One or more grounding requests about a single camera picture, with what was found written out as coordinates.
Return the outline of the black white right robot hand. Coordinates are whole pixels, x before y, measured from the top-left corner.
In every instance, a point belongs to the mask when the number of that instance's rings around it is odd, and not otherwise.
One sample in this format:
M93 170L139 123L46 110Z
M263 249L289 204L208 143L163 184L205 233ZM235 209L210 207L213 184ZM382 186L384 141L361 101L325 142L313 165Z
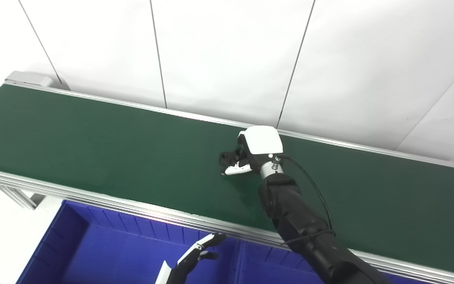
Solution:
M283 172L282 155L283 144L274 127L251 126L238 133L235 150L220 154L221 173L234 176L253 172L265 179Z

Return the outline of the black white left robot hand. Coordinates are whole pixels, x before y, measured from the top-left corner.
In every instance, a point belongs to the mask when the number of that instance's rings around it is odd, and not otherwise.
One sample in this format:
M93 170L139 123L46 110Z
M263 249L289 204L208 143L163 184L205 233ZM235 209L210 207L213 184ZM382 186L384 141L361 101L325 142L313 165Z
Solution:
M177 264L171 266L164 261L157 275L156 284L184 284L188 274L191 273L201 260L216 260L218 253L210 252L209 247L215 247L225 241L227 236L223 233L211 233L196 241L179 258Z

